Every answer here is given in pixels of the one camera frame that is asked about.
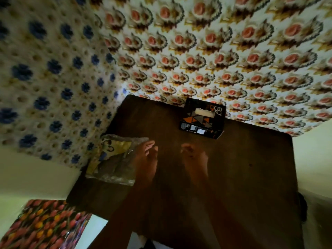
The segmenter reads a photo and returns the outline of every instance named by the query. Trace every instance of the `plastic bag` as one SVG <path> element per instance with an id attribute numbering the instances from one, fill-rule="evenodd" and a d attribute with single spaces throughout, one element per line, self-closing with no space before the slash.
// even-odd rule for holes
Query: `plastic bag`
<path id="1" fill-rule="evenodd" d="M 95 149 L 94 157 L 88 165 L 86 178 L 133 186 L 135 168 L 131 164 L 135 148 L 149 138 L 120 137 L 106 134 Z"/>

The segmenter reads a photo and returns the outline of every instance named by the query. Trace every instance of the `wooden tabletop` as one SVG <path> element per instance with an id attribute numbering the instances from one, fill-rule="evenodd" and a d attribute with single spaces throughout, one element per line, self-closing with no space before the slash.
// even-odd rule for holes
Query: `wooden tabletop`
<path id="1" fill-rule="evenodd" d="M 218 140 L 179 130 L 183 108 L 129 95 L 107 133 L 149 137 L 158 168 L 136 232 L 173 248 L 219 248 L 204 205 L 181 163 L 180 145 L 209 155 L 209 179 L 235 218 L 268 249 L 303 248 L 292 139 L 288 134 L 226 119 Z M 67 201 L 108 219 L 130 187 L 81 176 Z"/>

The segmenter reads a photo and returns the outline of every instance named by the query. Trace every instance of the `floral wallpaper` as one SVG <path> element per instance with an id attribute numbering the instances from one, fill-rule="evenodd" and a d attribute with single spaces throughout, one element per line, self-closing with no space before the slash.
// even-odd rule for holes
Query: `floral wallpaper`
<path id="1" fill-rule="evenodd" d="M 90 0 L 134 95 L 299 136 L 332 118 L 332 0 Z"/>
<path id="2" fill-rule="evenodd" d="M 0 142 L 87 164 L 127 91 L 89 0 L 0 0 Z"/>
<path id="3" fill-rule="evenodd" d="M 91 215 L 66 201 L 30 200 L 0 240 L 0 249 L 74 249 Z"/>

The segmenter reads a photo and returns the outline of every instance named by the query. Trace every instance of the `person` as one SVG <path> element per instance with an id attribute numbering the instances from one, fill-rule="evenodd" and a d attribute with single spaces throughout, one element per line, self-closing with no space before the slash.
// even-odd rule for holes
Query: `person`
<path id="1" fill-rule="evenodd" d="M 262 246 L 235 220 L 212 190 L 207 173 L 208 156 L 200 147 L 184 143 L 181 145 L 182 162 L 191 182 L 204 201 L 214 233 L 221 248 L 254 248 Z M 133 164 L 136 168 L 135 184 L 121 206 L 112 214 L 108 223 L 89 246 L 89 249 L 127 248 L 144 190 L 152 184 L 157 170 L 158 146 L 150 140 L 136 148 Z"/>

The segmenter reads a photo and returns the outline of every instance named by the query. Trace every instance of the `black cardboard box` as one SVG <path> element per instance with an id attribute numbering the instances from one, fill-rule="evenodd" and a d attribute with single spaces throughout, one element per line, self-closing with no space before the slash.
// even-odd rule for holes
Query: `black cardboard box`
<path id="1" fill-rule="evenodd" d="M 214 139 L 222 134 L 226 106 L 188 98 L 183 112 L 180 129 Z"/>

